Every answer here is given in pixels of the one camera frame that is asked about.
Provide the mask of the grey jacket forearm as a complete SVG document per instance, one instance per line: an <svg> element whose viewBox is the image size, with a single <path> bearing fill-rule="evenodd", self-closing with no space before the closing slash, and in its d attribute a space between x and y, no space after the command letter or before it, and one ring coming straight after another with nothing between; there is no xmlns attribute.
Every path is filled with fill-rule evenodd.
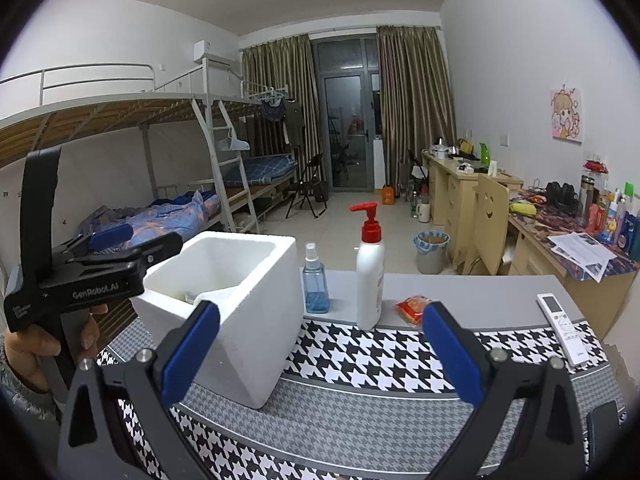
<svg viewBox="0 0 640 480"><path fill-rule="evenodd" d="M56 407L48 392L29 386L9 363L4 347L1 347L1 393L12 412L28 422L57 422Z"/></svg>

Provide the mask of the person's left hand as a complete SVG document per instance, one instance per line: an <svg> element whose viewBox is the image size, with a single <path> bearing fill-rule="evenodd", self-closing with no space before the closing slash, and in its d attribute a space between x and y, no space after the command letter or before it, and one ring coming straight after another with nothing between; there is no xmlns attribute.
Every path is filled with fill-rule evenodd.
<svg viewBox="0 0 640 480"><path fill-rule="evenodd" d="M94 319L96 314L108 312L106 304L99 304L90 309L88 321L80 331L80 353L78 360L94 359L98 355L100 329ZM58 356L61 344L49 333L37 325L26 330L11 333L5 330L2 334L1 358L1 391L6 396L13 396L21 389L33 393L47 393L49 384L44 378L38 359L40 356Z"/></svg>

